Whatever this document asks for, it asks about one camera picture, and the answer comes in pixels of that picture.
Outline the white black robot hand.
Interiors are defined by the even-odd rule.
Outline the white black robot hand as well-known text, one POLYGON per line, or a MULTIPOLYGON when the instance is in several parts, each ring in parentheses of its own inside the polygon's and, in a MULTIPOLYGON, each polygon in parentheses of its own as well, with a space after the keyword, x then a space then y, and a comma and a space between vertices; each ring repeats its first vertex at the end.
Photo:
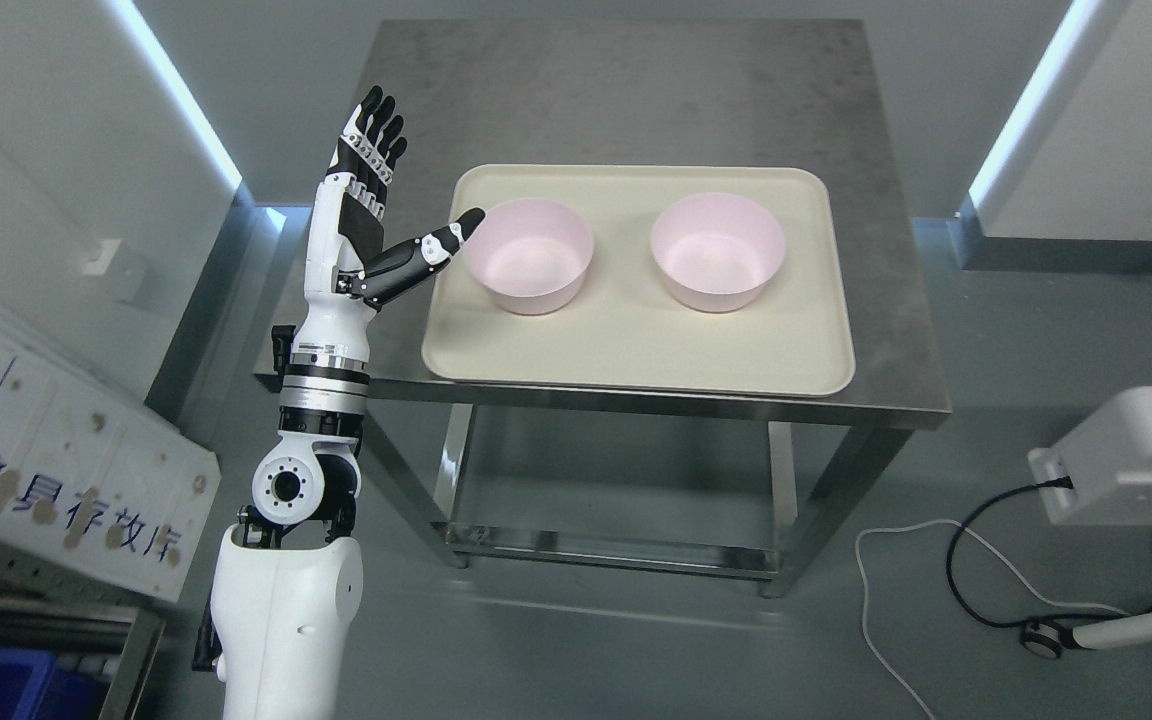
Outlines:
POLYGON ((396 99, 372 86, 338 135, 314 194, 303 275, 306 318, 293 354, 367 361, 371 319, 444 272, 486 218, 483 209, 470 209, 435 232, 387 245, 382 219, 407 149, 403 127, 396 99))

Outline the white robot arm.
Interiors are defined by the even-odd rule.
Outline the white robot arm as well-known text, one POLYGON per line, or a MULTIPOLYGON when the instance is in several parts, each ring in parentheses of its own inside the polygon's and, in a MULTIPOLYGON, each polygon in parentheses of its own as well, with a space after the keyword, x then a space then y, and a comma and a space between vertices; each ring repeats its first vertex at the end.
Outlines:
POLYGON ((223 685, 223 719, 329 719, 361 607, 353 536, 369 396, 365 323, 280 334, 276 442, 223 530, 195 667, 223 685))

